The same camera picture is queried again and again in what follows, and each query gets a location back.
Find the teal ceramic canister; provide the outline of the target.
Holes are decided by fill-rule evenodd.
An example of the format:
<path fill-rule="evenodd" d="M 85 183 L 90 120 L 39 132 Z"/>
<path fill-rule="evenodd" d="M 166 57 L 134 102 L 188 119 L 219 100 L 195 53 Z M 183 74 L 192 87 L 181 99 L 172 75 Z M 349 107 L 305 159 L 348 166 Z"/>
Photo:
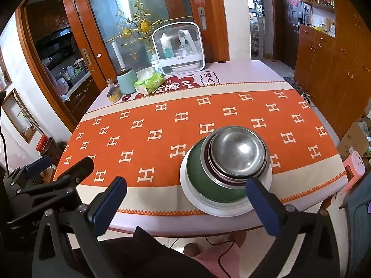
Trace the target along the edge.
<path fill-rule="evenodd" d="M 132 68 L 125 68 L 117 75 L 117 81 L 122 94 L 129 95 L 136 92 L 134 83 L 138 80 Z"/>

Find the green ceramic plate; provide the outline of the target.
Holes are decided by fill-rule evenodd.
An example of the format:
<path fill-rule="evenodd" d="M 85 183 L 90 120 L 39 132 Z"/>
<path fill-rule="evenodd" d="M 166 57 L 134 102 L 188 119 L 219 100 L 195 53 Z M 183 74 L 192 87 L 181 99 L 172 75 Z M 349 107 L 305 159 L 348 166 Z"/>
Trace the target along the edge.
<path fill-rule="evenodd" d="M 193 187 L 204 197 L 218 203 L 237 202 L 246 198 L 244 190 L 231 190 L 214 183 L 204 172 L 201 164 L 201 147 L 203 140 L 198 141 L 190 150 L 187 159 L 187 175 Z"/>

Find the white clear cosmetics case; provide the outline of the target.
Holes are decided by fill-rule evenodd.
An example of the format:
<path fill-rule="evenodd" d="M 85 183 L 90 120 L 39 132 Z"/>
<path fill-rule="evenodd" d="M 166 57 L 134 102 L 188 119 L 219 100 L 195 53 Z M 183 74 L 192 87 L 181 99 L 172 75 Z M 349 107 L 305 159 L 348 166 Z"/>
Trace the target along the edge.
<path fill-rule="evenodd" d="M 193 22 L 161 26 L 153 32 L 152 42 L 159 67 L 166 76 L 198 72 L 205 67 L 201 30 Z"/>

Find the cardboard box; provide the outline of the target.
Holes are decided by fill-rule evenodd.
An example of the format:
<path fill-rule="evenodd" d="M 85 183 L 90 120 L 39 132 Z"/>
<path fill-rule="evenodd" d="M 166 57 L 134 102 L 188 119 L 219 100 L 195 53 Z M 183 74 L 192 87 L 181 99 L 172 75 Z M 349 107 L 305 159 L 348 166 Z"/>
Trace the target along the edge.
<path fill-rule="evenodd" d="M 345 160 L 354 151 L 358 152 L 361 157 L 370 157 L 369 117 L 353 122 L 338 145 L 338 152 L 342 160 Z"/>

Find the wooden cabinet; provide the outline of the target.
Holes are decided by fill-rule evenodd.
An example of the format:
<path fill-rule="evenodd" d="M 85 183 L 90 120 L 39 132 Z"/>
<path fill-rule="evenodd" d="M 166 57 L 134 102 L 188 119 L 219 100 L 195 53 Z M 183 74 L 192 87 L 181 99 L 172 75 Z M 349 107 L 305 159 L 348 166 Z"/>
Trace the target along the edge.
<path fill-rule="evenodd" d="M 351 0 L 300 0 L 295 80 L 343 137 L 370 100 L 370 29 Z"/>

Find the pink printed tablecloth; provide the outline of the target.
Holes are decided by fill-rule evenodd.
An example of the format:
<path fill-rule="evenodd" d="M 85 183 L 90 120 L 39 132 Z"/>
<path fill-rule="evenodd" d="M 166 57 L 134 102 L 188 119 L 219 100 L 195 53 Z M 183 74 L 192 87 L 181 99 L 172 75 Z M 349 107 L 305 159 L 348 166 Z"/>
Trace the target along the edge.
<path fill-rule="evenodd" d="M 260 61 L 212 63 L 195 73 L 173 74 L 152 94 L 127 101 L 93 104 L 84 120 L 113 115 L 119 120 L 162 117 L 258 119 L 297 109 L 301 99 Z"/>

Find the green tissue pack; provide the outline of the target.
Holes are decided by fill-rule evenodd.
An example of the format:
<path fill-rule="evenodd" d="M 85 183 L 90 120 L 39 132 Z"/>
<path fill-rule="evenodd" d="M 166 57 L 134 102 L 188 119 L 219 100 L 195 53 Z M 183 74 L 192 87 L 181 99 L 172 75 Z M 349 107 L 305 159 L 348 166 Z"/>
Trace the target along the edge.
<path fill-rule="evenodd" d="M 165 81 L 161 73 L 153 67 L 144 68 L 136 73 L 137 81 L 133 84 L 138 94 L 149 95 L 155 92 Z"/>

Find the white disposable plate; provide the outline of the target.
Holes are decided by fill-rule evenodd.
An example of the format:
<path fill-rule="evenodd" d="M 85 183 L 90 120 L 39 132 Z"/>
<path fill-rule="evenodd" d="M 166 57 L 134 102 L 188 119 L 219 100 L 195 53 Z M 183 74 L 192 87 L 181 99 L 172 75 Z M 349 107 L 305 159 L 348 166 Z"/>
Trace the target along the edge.
<path fill-rule="evenodd" d="M 201 195 L 191 184 L 188 175 L 187 175 L 187 159 L 189 157 L 189 152 L 185 155 L 180 165 L 180 184 L 186 198 L 199 210 L 209 215 L 222 218 L 237 217 L 243 214 L 246 214 L 253 210 L 253 205 L 250 203 L 250 200 L 243 198 L 237 202 L 231 203 L 218 203 L 210 199 L 207 199 Z"/>

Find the small steel bowl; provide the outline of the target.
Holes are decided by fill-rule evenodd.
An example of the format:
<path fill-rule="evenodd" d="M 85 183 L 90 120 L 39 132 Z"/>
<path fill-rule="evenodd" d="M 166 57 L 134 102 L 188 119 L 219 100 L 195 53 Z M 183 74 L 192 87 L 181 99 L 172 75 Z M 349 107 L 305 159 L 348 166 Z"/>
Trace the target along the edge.
<path fill-rule="evenodd" d="M 217 169 L 242 179 L 260 171 L 266 163 L 263 140 L 248 128 L 223 127 L 210 140 L 209 155 Z"/>

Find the yellow glass jar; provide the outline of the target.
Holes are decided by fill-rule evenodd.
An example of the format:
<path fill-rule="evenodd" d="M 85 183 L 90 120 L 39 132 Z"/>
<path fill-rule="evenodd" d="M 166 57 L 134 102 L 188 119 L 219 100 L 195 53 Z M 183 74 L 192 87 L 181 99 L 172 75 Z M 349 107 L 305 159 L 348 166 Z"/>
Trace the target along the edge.
<path fill-rule="evenodd" d="M 111 103 L 116 103 L 120 100 L 122 93 L 119 87 L 119 84 L 116 83 L 113 79 L 107 79 L 106 83 L 108 85 L 107 98 Z"/>

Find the pink plastic stool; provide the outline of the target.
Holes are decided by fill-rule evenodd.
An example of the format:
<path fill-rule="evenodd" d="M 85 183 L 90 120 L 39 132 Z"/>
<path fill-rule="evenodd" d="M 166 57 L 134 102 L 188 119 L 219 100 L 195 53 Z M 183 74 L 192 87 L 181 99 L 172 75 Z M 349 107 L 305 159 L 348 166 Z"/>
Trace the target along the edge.
<path fill-rule="evenodd" d="M 364 162 L 361 155 L 356 151 L 349 154 L 343 165 L 346 169 L 348 184 L 342 189 L 342 193 L 349 191 L 365 174 Z"/>

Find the orange H-pattern blanket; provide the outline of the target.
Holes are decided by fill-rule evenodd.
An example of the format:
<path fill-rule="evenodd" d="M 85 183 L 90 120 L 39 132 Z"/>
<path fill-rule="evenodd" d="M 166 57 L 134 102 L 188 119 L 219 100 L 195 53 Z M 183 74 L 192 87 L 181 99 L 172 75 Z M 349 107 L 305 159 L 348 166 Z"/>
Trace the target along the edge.
<path fill-rule="evenodd" d="M 88 112 L 56 174 L 89 157 L 94 170 L 78 187 L 84 203 L 122 176 L 128 194 L 121 213 L 196 215 L 180 187 L 180 164 L 196 142 L 229 125 L 249 128 L 267 143 L 271 190 L 282 202 L 307 208 L 346 185 L 342 159 L 324 125 L 287 82 L 190 88 Z"/>

